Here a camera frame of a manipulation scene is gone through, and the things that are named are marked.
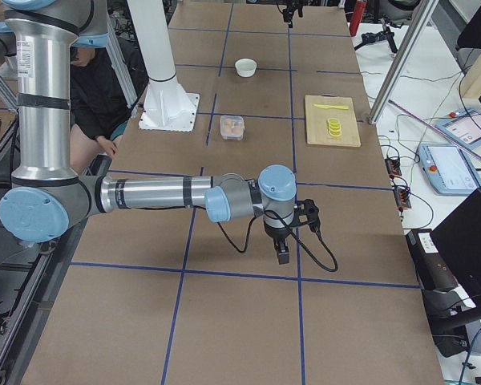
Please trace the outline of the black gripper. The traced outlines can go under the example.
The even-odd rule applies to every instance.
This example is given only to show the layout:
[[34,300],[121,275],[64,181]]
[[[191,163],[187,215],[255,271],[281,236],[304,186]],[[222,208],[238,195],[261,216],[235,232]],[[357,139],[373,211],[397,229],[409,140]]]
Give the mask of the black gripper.
[[289,264],[289,247],[286,238],[292,232],[287,229],[280,221],[277,221],[277,226],[271,225],[264,219],[265,233],[273,239],[273,248],[277,256],[278,264]]

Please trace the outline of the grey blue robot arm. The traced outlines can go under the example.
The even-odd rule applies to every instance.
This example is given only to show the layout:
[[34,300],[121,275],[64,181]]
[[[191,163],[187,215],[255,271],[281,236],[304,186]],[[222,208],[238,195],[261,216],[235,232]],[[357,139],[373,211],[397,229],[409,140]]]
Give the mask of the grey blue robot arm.
[[70,48],[107,43],[103,1],[9,1],[6,25],[18,61],[21,161],[0,200],[0,221],[23,241],[44,242],[71,226],[114,209],[202,206],[213,222],[262,217],[278,261],[295,217],[297,186],[283,165],[255,180],[236,174],[114,180],[81,176],[70,166]]

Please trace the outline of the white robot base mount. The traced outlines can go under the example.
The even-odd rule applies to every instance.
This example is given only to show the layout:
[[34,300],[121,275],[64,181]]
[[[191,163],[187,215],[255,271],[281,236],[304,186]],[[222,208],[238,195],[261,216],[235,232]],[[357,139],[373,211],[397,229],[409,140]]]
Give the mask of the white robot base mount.
[[163,3],[132,0],[127,4],[148,74],[139,127],[190,132],[200,96],[187,93],[177,79]]

